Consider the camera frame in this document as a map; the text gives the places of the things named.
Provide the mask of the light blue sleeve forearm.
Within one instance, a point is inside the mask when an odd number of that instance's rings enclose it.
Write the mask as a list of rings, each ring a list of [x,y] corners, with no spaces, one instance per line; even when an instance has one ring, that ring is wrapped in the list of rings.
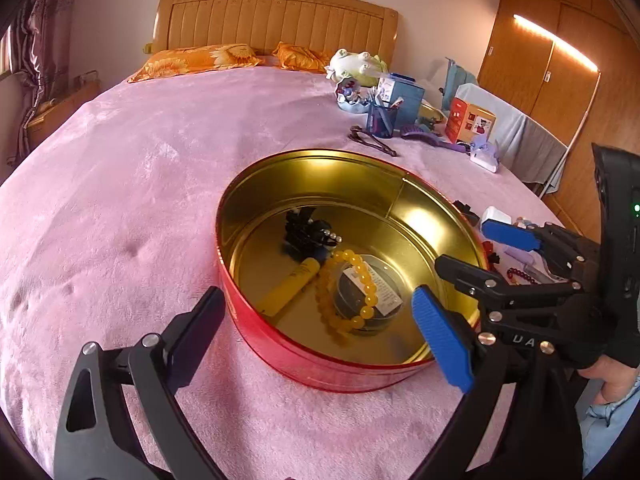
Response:
[[[582,434],[582,475],[585,477],[602,460],[626,426],[639,402],[639,377],[626,396],[613,403],[590,404],[603,385],[600,379],[589,379],[576,404]]]

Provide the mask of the person's right hand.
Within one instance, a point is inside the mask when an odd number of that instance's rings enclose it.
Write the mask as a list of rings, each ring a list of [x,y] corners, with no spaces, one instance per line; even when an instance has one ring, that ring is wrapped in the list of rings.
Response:
[[[578,374],[587,379],[602,382],[599,392],[593,399],[593,404],[603,405],[622,400],[634,386],[639,369],[627,366],[609,356],[600,356],[590,367],[578,370]]]

